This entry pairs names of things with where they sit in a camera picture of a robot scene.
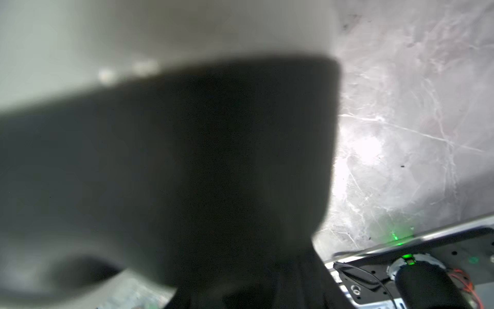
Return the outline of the white hard-shell suitcase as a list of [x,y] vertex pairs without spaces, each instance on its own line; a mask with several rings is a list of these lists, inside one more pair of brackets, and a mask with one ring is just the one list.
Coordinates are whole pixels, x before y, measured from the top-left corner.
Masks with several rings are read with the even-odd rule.
[[1,305],[127,271],[223,294],[312,251],[337,33],[333,1],[2,1]]

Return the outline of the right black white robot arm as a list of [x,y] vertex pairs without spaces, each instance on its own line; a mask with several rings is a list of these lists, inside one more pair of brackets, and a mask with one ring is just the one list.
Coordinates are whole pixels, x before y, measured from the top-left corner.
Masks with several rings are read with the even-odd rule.
[[407,308],[470,308],[447,274],[445,264],[428,254],[406,254],[387,268]]

